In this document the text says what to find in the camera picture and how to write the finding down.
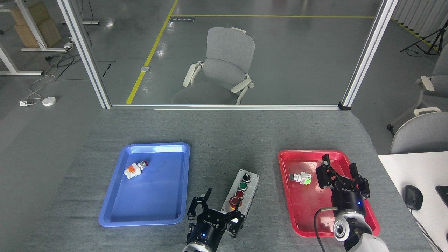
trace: button control box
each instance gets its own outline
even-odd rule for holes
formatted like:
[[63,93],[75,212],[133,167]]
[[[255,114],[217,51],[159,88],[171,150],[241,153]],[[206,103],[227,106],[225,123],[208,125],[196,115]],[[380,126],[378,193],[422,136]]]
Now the button control box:
[[247,216],[250,204],[254,199],[255,191],[258,187],[259,179],[260,176],[258,174],[243,169],[239,170],[237,177],[235,178],[235,181],[233,181],[233,185],[227,194],[221,212],[229,213],[235,210],[235,206],[241,198],[238,210],[241,211],[244,216]]

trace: computer mouse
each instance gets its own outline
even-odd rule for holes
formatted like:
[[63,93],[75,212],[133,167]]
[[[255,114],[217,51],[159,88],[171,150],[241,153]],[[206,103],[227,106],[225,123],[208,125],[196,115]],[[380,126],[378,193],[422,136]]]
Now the computer mouse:
[[423,194],[417,187],[406,185],[403,193],[403,200],[408,208],[412,210],[420,210],[423,203]]

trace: red tray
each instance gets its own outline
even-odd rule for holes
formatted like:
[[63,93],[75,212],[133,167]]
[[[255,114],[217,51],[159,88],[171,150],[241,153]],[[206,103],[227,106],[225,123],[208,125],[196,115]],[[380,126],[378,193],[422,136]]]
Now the red tray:
[[[315,237],[314,215],[320,208],[331,207],[332,192],[329,188],[321,189],[317,181],[316,168],[322,163],[322,156],[330,156],[330,162],[340,175],[350,178],[348,157],[335,150],[284,150],[278,155],[280,171],[283,180],[289,217],[293,229],[301,236]],[[312,176],[309,185],[290,181],[289,174],[308,172]],[[364,201],[366,207],[366,222],[373,230],[373,235],[379,234],[379,223],[370,207],[369,201]],[[333,211],[320,212],[317,217],[317,230],[320,237],[333,237]]]

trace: green push button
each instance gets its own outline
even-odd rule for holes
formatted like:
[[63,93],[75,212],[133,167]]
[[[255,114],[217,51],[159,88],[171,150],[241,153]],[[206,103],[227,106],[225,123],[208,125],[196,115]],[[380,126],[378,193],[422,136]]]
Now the green push button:
[[247,183],[246,182],[241,182],[239,188],[243,191],[247,190]]

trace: white curtain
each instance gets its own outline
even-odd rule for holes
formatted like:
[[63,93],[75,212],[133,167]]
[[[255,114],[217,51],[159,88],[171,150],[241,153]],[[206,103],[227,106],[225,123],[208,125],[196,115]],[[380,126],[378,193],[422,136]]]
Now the white curtain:
[[[400,0],[392,19],[413,30],[420,37],[426,37],[442,28],[448,20],[448,0]],[[426,40],[432,43],[436,35]]]

